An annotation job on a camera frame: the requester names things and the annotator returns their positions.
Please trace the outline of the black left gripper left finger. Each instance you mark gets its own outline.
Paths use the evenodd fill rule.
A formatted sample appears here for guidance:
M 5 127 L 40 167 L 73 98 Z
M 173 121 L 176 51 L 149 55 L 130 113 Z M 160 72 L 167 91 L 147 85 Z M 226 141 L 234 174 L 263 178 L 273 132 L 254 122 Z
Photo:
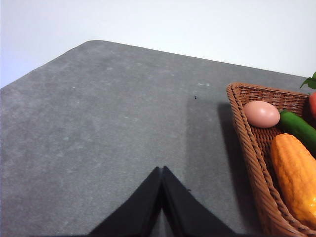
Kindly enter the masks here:
M 155 167 L 135 192 L 90 237 L 148 237 L 160 212 L 161 170 Z

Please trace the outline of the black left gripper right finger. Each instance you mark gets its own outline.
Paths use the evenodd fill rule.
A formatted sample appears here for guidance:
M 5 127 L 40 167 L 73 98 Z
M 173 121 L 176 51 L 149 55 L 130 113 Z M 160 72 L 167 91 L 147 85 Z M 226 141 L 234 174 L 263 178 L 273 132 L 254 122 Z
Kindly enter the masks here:
M 176 237 L 237 235 L 200 204 L 168 167 L 163 167 L 161 177 L 162 208 Z

